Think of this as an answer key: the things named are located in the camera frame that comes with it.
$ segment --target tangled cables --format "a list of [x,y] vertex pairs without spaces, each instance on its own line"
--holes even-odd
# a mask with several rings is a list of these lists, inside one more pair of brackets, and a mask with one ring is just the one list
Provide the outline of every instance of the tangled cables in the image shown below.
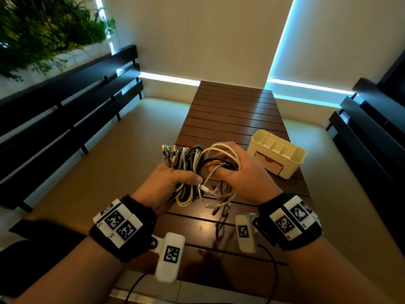
[[[232,154],[226,152],[221,148],[228,149]],[[188,206],[193,200],[200,198],[203,201],[204,193],[209,194],[211,198],[216,199],[216,203],[206,204],[206,208],[215,209],[213,214],[221,206],[228,205],[232,199],[235,198],[236,192],[232,192],[232,187],[228,184],[224,184],[223,181],[220,185],[213,186],[213,189],[209,189],[206,184],[210,177],[215,173],[215,171],[224,167],[235,171],[240,169],[240,161],[236,152],[226,144],[216,143],[210,148],[203,149],[200,145],[195,145],[193,148],[180,147],[177,148],[176,145],[167,146],[162,145],[163,158],[168,160],[169,166],[174,169],[183,169],[185,171],[193,171],[200,175],[204,179],[203,169],[205,167],[215,166],[210,172],[210,174],[205,178],[202,184],[198,186],[191,186],[188,184],[178,184],[176,190],[171,197],[175,199],[176,202],[181,207]],[[222,157],[228,157],[233,160],[228,162],[222,158],[210,157],[211,151],[222,153]]]

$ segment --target wristband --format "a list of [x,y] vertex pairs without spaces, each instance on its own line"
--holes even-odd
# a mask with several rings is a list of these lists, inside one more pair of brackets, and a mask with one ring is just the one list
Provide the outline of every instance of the wristband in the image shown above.
[[157,216],[129,195],[97,214],[89,231],[99,245],[123,262],[150,249]]
[[297,195],[282,193],[258,207],[253,221],[257,230],[274,246],[295,250],[319,238],[322,228],[317,215]]

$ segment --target desk organizer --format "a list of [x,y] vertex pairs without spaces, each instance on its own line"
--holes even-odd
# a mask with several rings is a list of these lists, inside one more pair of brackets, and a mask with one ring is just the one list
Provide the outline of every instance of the desk organizer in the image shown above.
[[301,147],[261,129],[252,136],[247,152],[266,170],[284,179],[292,176],[306,155]]

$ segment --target hand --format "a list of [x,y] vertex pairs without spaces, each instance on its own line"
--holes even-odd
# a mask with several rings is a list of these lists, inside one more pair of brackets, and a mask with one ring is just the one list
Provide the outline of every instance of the hand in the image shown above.
[[151,208],[156,215],[161,215],[173,205],[174,201],[169,202],[169,198],[175,191],[177,184],[184,183],[196,186],[202,181],[201,176],[192,171],[175,170],[162,162],[131,197]]
[[[213,177],[224,180],[241,197],[254,201],[257,204],[265,203],[283,192],[255,157],[248,154],[234,142],[224,142],[223,144],[228,145],[236,152],[240,160],[241,169],[240,171],[231,171],[220,167],[215,171]],[[218,153],[215,157],[228,158],[223,153]]]

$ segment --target wooden table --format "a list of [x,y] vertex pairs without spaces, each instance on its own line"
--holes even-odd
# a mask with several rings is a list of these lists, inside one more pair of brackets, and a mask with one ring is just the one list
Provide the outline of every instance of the wooden table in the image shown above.
[[[258,129],[289,140],[271,91],[201,81],[176,145],[191,148],[200,144],[208,148],[219,141],[234,141],[247,149],[251,136]],[[299,169],[288,180],[276,175],[272,178],[282,190],[300,195],[313,207]],[[187,207],[175,204],[157,222],[156,236],[163,238],[170,231],[186,238],[178,279],[268,297],[275,282],[270,257],[264,250],[256,254],[240,251],[235,229],[235,216],[245,212],[258,214],[257,207],[236,197],[217,240],[215,224],[221,211],[213,216],[212,209],[206,209],[204,205],[199,200]],[[301,302],[282,251],[264,239],[262,243],[271,251],[278,267],[279,283],[275,299]],[[153,273],[157,260],[157,254],[146,253],[132,260],[129,268]]]

